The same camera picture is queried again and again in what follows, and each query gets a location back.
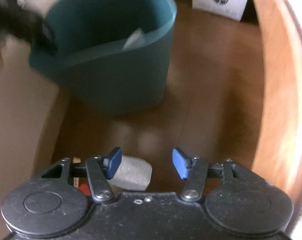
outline curved wooden wall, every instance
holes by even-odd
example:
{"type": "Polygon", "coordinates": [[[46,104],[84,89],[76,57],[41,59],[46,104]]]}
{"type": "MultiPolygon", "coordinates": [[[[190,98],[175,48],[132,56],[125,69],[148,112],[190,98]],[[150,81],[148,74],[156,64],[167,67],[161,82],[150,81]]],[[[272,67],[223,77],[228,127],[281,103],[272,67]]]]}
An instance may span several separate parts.
{"type": "Polygon", "coordinates": [[[286,0],[254,0],[265,91],[253,171],[296,203],[302,194],[302,35],[286,0]]]}

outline brown wooden floor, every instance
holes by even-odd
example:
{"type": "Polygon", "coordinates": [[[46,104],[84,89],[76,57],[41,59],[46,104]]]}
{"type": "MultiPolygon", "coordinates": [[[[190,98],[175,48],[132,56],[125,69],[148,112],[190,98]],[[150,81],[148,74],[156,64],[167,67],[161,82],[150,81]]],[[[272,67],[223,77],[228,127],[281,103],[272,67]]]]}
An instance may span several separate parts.
{"type": "Polygon", "coordinates": [[[264,87],[259,28],[193,10],[190,0],[177,0],[177,6],[163,102],[147,111],[106,117],[72,99],[53,161],[86,159],[119,146],[123,154],[151,163],[149,191],[178,192],[184,182],[171,164],[174,147],[251,167],[264,87]]]}

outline blue gripper pad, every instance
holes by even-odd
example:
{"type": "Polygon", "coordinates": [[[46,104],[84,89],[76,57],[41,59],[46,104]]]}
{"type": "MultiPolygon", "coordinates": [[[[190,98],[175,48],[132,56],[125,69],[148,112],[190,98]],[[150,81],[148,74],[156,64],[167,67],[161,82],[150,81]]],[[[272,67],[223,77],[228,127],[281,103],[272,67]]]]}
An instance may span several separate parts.
{"type": "Polygon", "coordinates": [[[109,161],[107,164],[106,176],[107,179],[112,179],[118,170],[122,161],[122,150],[120,147],[114,148],[106,157],[109,161]]]}
{"type": "Polygon", "coordinates": [[[179,148],[175,148],[172,151],[172,162],[180,178],[187,179],[191,169],[191,160],[188,156],[186,156],[179,148]]]}

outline teal trash can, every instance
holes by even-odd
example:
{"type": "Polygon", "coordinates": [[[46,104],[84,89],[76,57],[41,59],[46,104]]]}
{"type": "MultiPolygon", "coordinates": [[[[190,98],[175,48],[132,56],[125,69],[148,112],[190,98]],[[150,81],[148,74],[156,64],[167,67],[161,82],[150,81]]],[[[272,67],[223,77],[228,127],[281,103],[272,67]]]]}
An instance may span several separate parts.
{"type": "Polygon", "coordinates": [[[32,45],[30,66],[107,114],[163,98],[177,9],[174,0],[60,0],[46,21],[58,53],[32,45]],[[123,49],[138,28],[143,45],[123,49]]]}

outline black circular cover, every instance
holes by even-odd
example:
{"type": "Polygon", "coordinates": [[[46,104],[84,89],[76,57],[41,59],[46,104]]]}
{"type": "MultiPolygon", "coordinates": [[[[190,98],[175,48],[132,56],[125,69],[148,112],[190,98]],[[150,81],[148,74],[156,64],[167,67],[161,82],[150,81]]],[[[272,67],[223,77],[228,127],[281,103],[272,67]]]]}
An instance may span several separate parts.
{"type": "Polygon", "coordinates": [[[238,233],[267,234],[286,227],[293,212],[290,198],[267,183],[256,186],[233,179],[212,191],[204,204],[208,214],[219,225],[238,233]]]}
{"type": "Polygon", "coordinates": [[[28,236],[55,236],[85,215],[81,191],[58,179],[26,182],[3,201],[1,212],[10,228],[28,236]]]}

